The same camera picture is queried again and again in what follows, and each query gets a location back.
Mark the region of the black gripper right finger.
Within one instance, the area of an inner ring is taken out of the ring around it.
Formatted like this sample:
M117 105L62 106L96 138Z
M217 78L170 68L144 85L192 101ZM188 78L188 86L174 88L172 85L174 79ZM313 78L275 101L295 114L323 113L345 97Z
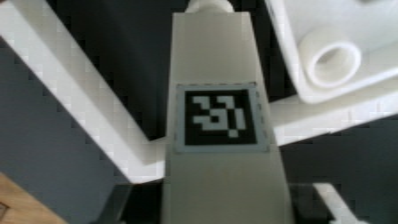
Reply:
M297 224L369 224L355 216L330 183L295 183L291 203Z

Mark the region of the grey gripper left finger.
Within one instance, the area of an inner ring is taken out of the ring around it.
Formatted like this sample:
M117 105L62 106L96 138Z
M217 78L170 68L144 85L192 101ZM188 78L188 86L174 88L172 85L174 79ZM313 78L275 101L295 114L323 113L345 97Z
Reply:
M89 224L160 224L162 182L112 189L98 219Z

